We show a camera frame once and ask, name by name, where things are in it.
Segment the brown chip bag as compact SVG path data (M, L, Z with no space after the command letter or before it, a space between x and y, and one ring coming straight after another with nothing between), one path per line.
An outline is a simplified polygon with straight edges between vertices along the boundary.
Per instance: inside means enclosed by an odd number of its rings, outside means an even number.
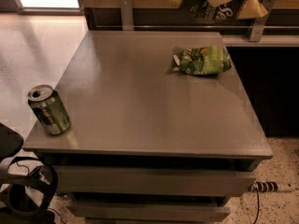
M245 0L233 0L219 7L211 6L207 0L166 0L169 4L186 9L196 18L209 20L237 20L237 13Z

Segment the green chip bag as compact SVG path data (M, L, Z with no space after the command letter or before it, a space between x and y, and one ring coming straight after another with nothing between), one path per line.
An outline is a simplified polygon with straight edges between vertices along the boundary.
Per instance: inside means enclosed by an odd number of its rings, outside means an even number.
M192 76L209 76L232 67L229 53L218 46L184 49L173 56L179 70Z

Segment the green soda can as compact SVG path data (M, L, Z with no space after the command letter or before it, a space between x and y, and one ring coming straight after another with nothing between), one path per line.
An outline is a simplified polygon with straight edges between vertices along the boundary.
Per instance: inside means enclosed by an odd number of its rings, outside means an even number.
M38 85L29 90L28 105L49 135L58 135L71 127L59 93L50 85Z

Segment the grey drawer cabinet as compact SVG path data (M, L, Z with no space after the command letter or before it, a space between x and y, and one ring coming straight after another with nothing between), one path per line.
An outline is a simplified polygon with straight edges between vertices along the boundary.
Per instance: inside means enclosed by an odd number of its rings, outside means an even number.
M54 168L88 166L254 172L273 153L235 70L212 77L179 72L182 49L222 45L216 33L89 32L57 90L70 129L36 125L25 141ZM63 192L71 202L227 207L238 196ZM88 224L211 224L84 217Z

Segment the white power strip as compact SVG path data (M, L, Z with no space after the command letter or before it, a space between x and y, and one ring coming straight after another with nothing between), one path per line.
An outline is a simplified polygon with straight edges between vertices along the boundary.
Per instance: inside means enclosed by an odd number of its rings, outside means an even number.
M256 181L248 187L248 191L259 192L293 192L295 185L290 183L278 183L275 181L260 182Z

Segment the upper grey drawer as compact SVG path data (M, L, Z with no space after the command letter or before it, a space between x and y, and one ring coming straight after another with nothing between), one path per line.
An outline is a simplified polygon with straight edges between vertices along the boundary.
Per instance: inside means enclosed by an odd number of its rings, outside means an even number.
M171 196L240 196L251 172L57 166L60 192Z

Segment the grey drawer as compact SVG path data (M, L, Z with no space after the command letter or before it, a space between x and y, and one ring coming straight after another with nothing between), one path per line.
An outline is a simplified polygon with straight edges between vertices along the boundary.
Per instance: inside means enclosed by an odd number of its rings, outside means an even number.
M251 172L57 166L60 192L171 196L240 196Z
M155 222L222 222L230 215L227 207L71 202L67 208L76 217L105 220Z

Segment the lower grey drawer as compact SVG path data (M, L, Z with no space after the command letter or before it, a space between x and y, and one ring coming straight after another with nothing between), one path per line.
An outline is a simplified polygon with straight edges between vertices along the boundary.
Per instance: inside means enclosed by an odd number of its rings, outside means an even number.
M71 202L67 208L76 217L105 220L155 222L222 222L230 215L227 207Z

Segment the black office chair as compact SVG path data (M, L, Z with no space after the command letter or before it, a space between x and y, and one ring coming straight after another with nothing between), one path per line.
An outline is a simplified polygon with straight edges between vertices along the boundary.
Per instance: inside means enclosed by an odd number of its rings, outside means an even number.
M56 192L58 176L46 162L32 157L17 157L23 138L8 126L0 123L0 224L56 224L55 214L48 210ZM46 183L40 179L40 167L27 175L12 174L8 170L20 161L38 161L46 167L51 179Z

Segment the grey wall shelf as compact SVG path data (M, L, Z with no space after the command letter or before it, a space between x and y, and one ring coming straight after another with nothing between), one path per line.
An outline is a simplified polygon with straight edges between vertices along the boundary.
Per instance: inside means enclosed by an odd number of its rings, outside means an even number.
M299 48L298 35L265 35L260 41L250 41L238 35L224 35L222 39L227 47Z

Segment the left metal wall bracket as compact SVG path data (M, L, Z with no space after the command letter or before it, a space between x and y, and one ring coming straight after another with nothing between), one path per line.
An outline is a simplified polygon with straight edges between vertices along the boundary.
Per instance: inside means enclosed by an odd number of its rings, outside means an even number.
M120 0L120 3L122 30L133 31L135 27L132 0Z

